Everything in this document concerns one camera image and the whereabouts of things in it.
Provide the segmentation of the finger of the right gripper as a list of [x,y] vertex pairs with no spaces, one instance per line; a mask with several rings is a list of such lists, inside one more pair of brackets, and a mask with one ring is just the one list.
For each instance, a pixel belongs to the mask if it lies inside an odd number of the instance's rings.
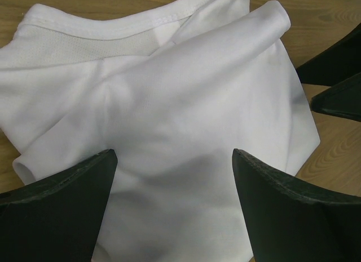
[[360,118],[360,76],[352,76],[311,99],[311,110],[341,118]]
[[360,72],[360,25],[296,68],[302,83],[333,86]]

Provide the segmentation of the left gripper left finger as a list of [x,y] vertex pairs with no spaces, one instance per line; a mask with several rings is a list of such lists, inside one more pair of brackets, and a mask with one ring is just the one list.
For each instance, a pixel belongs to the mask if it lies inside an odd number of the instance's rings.
[[1,261],[91,261],[116,166],[105,150],[1,193]]

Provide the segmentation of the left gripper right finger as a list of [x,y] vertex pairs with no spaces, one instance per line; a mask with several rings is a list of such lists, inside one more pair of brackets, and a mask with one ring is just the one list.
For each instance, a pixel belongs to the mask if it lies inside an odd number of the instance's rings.
[[359,261],[360,198],[307,183],[244,150],[232,167],[256,261]]

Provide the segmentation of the white t-shirt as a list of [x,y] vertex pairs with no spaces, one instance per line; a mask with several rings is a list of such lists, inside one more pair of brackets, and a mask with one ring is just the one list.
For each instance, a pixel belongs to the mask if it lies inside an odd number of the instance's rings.
[[243,149],[295,175],[319,145],[278,1],[178,0],[96,21],[36,4],[1,48],[1,129],[30,184],[118,157],[93,261],[249,261]]

